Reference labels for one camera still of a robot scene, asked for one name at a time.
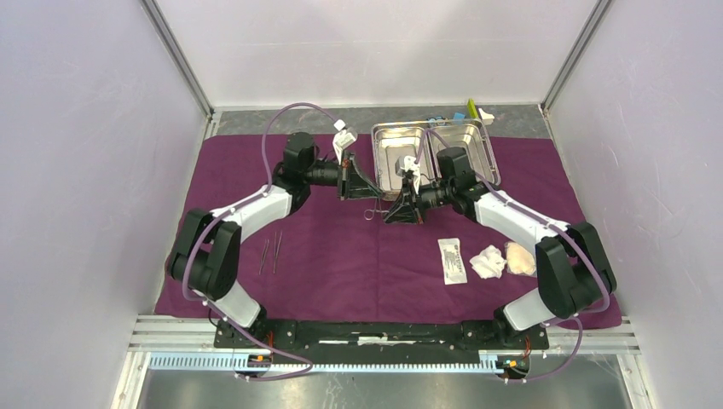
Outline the steel two-compartment tray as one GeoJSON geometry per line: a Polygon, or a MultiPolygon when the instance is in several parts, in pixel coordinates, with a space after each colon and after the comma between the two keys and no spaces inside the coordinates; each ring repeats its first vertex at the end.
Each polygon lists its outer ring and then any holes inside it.
{"type": "Polygon", "coordinates": [[[451,119],[442,124],[429,124],[427,120],[376,124],[372,128],[372,143],[376,182],[387,202],[396,199],[402,186],[402,177],[395,172],[400,156],[414,157],[422,152],[421,182],[426,184],[441,175],[437,153],[446,145],[464,148],[476,172],[495,186],[501,183],[489,134],[479,119],[466,118],[457,124],[451,119]]]}

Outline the maroon cloth wrap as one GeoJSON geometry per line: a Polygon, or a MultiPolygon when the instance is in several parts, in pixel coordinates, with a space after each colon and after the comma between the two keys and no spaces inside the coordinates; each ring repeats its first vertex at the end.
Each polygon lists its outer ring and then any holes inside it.
{"type": "MultiPolygon", "coordinates": [[[[585,217],[551,140],[491,137],[501,186],[552,218],[585,217]]],[[[202,144],[183,213],[212,210],[255,193],[266,182],[260,135],[217,135],[202,144]]],[[[489,320],[498,307],[536,287],[504,273],[481,279],[469,260],[507,237],[451,207],[427,213],[422,225],[365,221],[372,200],[340,201],[335,187],[312,187],[295,214],[253,234],[240,248],[238,281],[268,316],[287,320],[454,324],[489,320]],[[272,274],[275,233],[283,239],[272,274]],[[457,238],[467,283],[445,285],[439,239],[457,238]],[[264,241],[270,240],[258,275],[264,241]]]]}

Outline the white gauze pad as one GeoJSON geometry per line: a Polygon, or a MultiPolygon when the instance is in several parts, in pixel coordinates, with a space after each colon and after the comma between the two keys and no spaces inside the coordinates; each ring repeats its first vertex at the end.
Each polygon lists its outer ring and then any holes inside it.
{"type": "Polygon", "coordinates": [[[536,274],[534,256],[516,242],[509,241],[505,245],[507,271],[510,274],[532,277],[536,274]]]}

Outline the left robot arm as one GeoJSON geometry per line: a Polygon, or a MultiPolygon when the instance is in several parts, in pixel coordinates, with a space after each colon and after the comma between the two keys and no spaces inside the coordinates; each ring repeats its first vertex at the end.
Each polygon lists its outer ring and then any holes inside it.
{"type": "Polygon", "coordinates": [[[165,264],[191,301],[207,302],[247,347],[261,345],[267,323],[262,305],[237,280],[240,248],[272,222],[297,212],[313,186],[335,187],[341,200],[378,198],[381,191],[357,167],[350,146],[357,140],[347,129],[333,137],[334,156],[318,158],[315,139],[305,132],[287,137],[281,161],[268,166],[267,182],[250,196],[214,210],[189,210],[165,264]]]}

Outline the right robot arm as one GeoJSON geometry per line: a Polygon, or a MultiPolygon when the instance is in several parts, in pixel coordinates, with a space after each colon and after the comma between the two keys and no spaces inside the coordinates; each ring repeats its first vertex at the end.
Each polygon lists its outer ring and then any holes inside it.
{"type": "Polygon", "coordinates": [[[420,224],[428,210],[451,206],[532,255],[537,286],[500,308],[492,325],[500,346],[517,346],[535,325],[556,325],[610,306],[616,280],[592,224],[555,220],[519,203],[476,172],[462,147],[444,148],[437,162],[440,177],[422,184],[416,157],[397,160],[402,185],[385,223],[420,224]]]}

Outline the white gauze packet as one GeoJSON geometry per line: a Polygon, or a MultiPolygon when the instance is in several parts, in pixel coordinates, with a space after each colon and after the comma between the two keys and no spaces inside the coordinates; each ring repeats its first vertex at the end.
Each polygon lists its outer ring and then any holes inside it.
{"type": "Polygon", "coordinates": [[[481,279],[499,279],[506,268],[506,259],[500,249],[490,245],[470,259],[473,271],[481,279]]]}

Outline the green suture packet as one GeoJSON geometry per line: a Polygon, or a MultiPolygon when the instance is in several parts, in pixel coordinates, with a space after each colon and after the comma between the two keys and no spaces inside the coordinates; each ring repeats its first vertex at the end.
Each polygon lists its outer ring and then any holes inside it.
{"type": "Polygon", "coordinates": [[[461,257],[460,240],[457,238],[439,239],[437,243],[442,258],[444,284],[466,284],[467,274],[461,257]]]}

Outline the steel forceps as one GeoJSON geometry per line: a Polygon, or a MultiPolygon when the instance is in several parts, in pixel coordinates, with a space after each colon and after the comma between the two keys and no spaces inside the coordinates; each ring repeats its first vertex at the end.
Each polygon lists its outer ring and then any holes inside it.
{"type": "Polygon", "coordinates": [[[282,239],[283,239],[283,232],[282,231],[276,232],[275,233],[275,242],[274,242],[274,251],[273,251],[272,274],[276,274],[276,271],[277,271],[282,239]]]}
{"type": "Polygon", "coordinates": [[[258,269],[258,272],[257,272],[258,275],[261,275],[261,274],[263,273],[264,265],[265,265],[267,256],[268,256],[268,254],[269,254],[269,247],[270,247],[270,240],[269,240],[269,239],[266,239],[266,240],[264,241],[264,246],[263,246],[263,250],[262,250],[262,255],[261,255],[261,258],[260,258],[259,269],[258,269]]]}

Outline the steel needle holder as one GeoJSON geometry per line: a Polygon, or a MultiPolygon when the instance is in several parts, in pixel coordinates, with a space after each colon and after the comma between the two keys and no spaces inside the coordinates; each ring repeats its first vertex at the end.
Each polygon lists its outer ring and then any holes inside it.
{"type": "Polygon", "coordinates": [[[388,210],[388,203],[383,199],[374,199],[371,206],[363,211],[365,221],[372,221],[375,217],[384,219],[388,210]]]}

